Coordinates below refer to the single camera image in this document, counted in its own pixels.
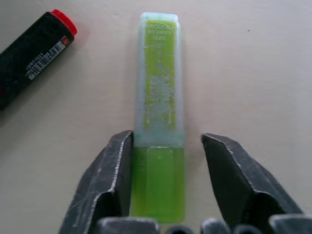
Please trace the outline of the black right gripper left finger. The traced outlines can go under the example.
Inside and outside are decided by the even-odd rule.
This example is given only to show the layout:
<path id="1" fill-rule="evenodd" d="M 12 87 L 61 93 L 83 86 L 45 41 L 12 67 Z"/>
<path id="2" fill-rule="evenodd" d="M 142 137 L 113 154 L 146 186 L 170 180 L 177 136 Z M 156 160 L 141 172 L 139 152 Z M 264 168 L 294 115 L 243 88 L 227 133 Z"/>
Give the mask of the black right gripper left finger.
<path id="1" fill-rule="evenodd" d="M 83 173 L 58 234 L 93 234 L 98 220 L 129 215 L 133 131 L 113 135 Z"/>

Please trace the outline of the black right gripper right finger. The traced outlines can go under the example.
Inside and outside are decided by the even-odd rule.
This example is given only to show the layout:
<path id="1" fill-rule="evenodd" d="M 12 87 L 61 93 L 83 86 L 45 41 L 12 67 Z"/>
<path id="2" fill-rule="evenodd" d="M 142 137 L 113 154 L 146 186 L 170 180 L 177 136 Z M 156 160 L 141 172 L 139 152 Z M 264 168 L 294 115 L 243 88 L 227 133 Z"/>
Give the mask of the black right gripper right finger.
<path id="1" fill-rule="evenodd" d="M 277 179 L 237 141 L 204 133 L 201 142 L 214 195 L 231 229 L 245 224 L 272 234 L 272 215 L 303 214 Z"/>

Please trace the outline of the green highlighter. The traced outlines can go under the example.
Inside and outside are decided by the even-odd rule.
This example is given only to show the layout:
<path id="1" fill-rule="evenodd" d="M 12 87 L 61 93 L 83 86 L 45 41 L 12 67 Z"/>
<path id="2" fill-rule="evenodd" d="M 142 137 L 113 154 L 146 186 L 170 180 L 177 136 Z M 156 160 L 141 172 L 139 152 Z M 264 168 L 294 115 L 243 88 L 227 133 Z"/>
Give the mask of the green highlighter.
<path id="1" fill-rule="evenodd" d="M 181 26 L 144 12 L 138 29 L 131 214 L 160 223 L 185 214 Z"/>

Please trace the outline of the black marker with red cap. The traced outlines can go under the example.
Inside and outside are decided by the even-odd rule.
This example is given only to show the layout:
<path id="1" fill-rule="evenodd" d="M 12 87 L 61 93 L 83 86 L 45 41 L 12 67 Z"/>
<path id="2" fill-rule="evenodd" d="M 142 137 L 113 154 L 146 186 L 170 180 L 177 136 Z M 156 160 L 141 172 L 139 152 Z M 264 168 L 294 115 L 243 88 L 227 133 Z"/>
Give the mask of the black marker with red cap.
<path id="1" fill-rule="evenodd" d="M 0 111 L 74 41 L 77 32 L 71 19 L 54 9 L 0 53 Z"/>

